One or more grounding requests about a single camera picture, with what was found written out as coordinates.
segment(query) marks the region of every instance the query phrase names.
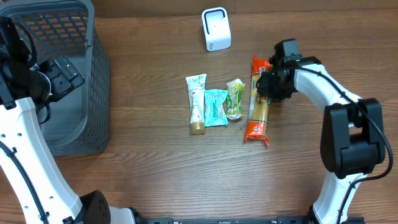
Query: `spaghetti package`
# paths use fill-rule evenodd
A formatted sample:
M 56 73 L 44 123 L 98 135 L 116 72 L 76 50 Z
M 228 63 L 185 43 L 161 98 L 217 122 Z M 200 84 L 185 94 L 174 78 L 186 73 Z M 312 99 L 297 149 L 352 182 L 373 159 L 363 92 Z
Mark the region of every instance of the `spaghetti package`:
M 251 72 L 251 92 L 250 92 L 250 108 L 249 121 L 244 134 L 244 141 L 248 139 L 263 140 L 267 146 L 268 139 L 268 119 L 269 108 L 271 106 L 271 98 L 261 96 L 257 93 L 256 83 L 264 70 L 270 70 L 271 65 L 268 60 L 253 57 L 253 70 Z

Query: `gray wire basket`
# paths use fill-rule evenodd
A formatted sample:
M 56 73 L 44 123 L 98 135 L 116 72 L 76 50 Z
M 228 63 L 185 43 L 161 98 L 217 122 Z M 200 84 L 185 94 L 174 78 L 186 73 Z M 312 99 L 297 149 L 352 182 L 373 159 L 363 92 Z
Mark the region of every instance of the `gray wire basket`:
M 51 103 L 40 126 L 53 156 L 104 151 L 109 131 L 110 62 L 94 28 L 90 0 L 0 0 L 0 16 L 22 23 L 37 49 L 38 63 L 66 55 L 86 82 Z M 18 30 L 27 43 L 26 34 Z M 46 109 L 38 119 L 43 120 Z

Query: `white tube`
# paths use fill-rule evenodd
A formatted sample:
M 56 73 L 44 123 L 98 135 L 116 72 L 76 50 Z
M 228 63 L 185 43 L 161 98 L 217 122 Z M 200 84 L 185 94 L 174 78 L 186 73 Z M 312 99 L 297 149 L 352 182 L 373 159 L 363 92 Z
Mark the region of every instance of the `white tube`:
M 205 85 L 207 74 L 185 78 L 188 86 L 189 105 L 191 109 L 191 134 L 205 133 Z

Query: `tube cap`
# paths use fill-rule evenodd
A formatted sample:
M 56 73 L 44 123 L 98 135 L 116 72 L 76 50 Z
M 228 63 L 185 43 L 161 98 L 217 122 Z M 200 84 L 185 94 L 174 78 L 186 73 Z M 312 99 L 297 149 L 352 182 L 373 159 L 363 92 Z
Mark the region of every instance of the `tube cap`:
M 191 134 L 204 134 L 205 124 L 200 121 L 191 123 Z

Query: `blue snack packet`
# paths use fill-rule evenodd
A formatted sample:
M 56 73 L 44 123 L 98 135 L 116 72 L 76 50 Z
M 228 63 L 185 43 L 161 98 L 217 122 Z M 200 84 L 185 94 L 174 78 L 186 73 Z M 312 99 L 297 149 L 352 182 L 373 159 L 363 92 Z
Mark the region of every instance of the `blue snack packet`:
M 223 106 L 227 95 L 226 90 L 205 90 L 205 127 L 228 125 Z

